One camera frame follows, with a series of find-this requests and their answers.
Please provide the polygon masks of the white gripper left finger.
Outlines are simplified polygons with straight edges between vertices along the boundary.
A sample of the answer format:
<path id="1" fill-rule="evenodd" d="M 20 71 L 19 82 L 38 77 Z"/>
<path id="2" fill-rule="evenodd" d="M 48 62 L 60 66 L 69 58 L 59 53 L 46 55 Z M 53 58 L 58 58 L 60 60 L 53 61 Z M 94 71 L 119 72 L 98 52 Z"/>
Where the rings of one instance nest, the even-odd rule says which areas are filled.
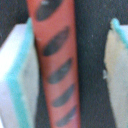
<path id="1" fill-rule="evenodd" d="M 0 48 L 0 128 L 35 128 L 39 65 L 31 19 L 14 26 Z"/>

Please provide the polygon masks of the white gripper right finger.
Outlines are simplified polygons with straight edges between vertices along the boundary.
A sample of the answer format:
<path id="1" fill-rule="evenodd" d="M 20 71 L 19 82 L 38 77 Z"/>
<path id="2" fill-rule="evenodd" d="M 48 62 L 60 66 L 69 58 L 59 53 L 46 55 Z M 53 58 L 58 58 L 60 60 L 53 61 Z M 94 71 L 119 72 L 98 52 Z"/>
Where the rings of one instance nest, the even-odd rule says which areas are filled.
<path id="1" fill-rule="evenodd" d="M 128 128 L 128 25 L 110 22 L 103 71 L 116 128 Z"/>

